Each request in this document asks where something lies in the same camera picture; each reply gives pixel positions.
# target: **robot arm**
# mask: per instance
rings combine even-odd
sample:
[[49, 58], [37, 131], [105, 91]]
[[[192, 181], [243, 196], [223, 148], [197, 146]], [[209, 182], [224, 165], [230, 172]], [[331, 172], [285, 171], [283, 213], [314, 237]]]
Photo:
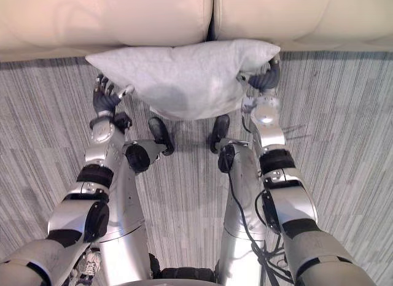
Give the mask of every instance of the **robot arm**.
[[250, 129], [263, 175], [263, 211], [267, 225], [284, 240], [295, 285], [375, 285], [350, 254], [317, 226], [311, 196], [278, 125], [278, 99], [254, 101]]
[[104, 236], [109, 219], [109, 187], [119, 170], [131, 120], [115, 115], [120, 96], [111, 95], [107, 78], [99, 75], [93, 94], [98, 118], [91, 122], [90, 146], [85, 164], [71, 191], [55, 208], [48, 236], [16, 250], [0, 264], [1, 284], [8, 286], [61, 285], [91, 242]]

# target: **wire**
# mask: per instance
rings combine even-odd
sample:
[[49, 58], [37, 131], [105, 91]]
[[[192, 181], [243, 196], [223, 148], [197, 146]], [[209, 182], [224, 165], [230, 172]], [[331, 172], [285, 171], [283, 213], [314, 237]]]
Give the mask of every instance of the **wire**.
[[278, 247], [280, 245], [280, 241], [281, 241], [281, 235], [278, 235], [277, 241], [276, 241], [276, 247], [274, 248], [273, 252], [277, 252], [278, 251]]
[[258, 198], [261, 197], [262, 193], [263, 193], [263, 191], [260, 192], [260, 193], [258, 194], [258, 196], [255, 198], [254, 206], [255, 206], [255, 212], [257, 213], [257, 216], [258, 216], [259, 220], [265, 225], [265, 227], [267, 227], [265, 221], [264, 221], [263, 218], [261, 217], [261, 215], [260, 215], [260, 213], [259, 213], [259, 210], [258, 210]]
[[251, 134], [251, 131], [246, 127], [246, 123], [244, 122], [244, 116], [241, 116], [241, 123], [243, 124], [243, 128], [246, 132]]
[[241, 204], [240, 204], [239, 200], [237, 199], [237, 197], [235, 195], [235, 192], [233, 191], [233, 182], [232, 182], [232, 177], [231, 177], [231, 175], [229, 173], [230, 168], [229, 168], [229, 164], [228, 164], [228, 159], [227, 159], [226, 156], [223, 156], [223, 158], [224, 158], [224, 162], [225, 162], [226, 168], [228, 170], [229, 186], [230, 186], [231, 195], [232, 195], [233, 200], [235, 200], [235, 203], [238, 206], [238, 209], [240, 211], [240, 215], [241, 215], [241, 219], [242, 219], [242, 222], [243, 222], [244, 230], [245, 230], [245, 232], [247, 234], [247, 237], [251, 241], [251, 249], [256, 254], [256, 256], [258, 257], [258, 262], [263, 266], [264, 270], [266, 271], [266, 274], [267, 274], [267, 276], [269, 278], [271, 286], [279, 286], [276, 276], [279, 277], [280, 279], [288, 282], [288, 283], [292, 283], [293, 284], [294, 282], [293, 282], [292, 279], [289, 279], [288, 277], [284, 277], [283, 275], [281, 275], [280, 273], [275, 271], [273, 268], [269, 267], [267, 254], [270, 255], [270, 252], [262, 251], [261, 248], [259, 248], [259, 246], [256, 243], [256, 241], [254, 240], [254, 238], [251, 236], [251, 234], [250, 234], [250, 232], [248, 230], [247, 221], [246, 221], [246, 217], [244, 216], [243, 208], [241, 207]]
[[279, 252], [279, 253], [276, 253], [276, 254], [272, 254], [272, 255], [270, 256], [270, 258], [279, 257], [280, 255], [283, 255], [283, 254], [285, 254], [285, 252]]
[[286, 266], [288, 266], [288, 263], [285, 261], [285, 258], [282, 258], [282, 259], [278, 260], [277, 263], [276, 263], [276, 266], [279, 266], [278, 264], [279, 264], [281, 261], [283, 261], [283, 262], [286, 264]]
[[260, 272], [260, 280], [259, 280], [259, 285], [264, 285], [265, 284], [265, 271], [261, 270]]
[[268, 260], [268, 264], [272, 267], [274, 267], [274, 269], [277, 269], [278, 271], [281, 271], [285, 276], [289, 276], [290, 275], [290, 271], [283, 269], [282, 267], [275, 265], [274, 263], [272, 263], [270, 260]]

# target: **couch cushion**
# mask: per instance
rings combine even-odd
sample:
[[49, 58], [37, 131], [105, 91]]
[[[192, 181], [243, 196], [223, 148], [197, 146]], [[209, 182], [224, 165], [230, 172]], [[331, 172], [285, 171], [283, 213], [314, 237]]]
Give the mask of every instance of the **couch cushion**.
[[212, 0], [0, 0], [0, 61], [206, 39]]
[[214, 0], [214, 37], [282, 50], [393, 50], [393, 0]]

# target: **white pillow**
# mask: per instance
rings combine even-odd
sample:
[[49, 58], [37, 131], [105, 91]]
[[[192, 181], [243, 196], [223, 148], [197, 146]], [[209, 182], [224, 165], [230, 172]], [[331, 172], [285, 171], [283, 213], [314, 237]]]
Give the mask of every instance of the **white pillow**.
[[127, 47], [86, 56], [120, 87], [135, 86], [152, 111], [172, 120], [215, 117], [241, 107], [239, 72], [255, 72], [280, 48], [263, 41]]

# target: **gray striped carpet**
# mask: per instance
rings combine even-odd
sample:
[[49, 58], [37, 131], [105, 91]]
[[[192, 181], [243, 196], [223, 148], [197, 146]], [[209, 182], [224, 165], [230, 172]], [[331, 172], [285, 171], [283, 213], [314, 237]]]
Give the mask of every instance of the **gray striped carpet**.
[[[282, 72], [281, 125], [320, 227], [378, 285], [393, 285], [393, 54], [284, 53]], [[81, 58], [0, 63], [0, 258], [45, 236], [75, 180], [96, 75]], [[122, 109], [134, 121], [130, 138], [152, 137], [147, 105], [127, 98]], [[239, 112], [230, 117], [230, 136], [249, 140]], [[214, 120], [166, 123], [176, 153], [137, 180], [149, 249], [162, 268], [212, 268], [228, 193], [205, 143]]]

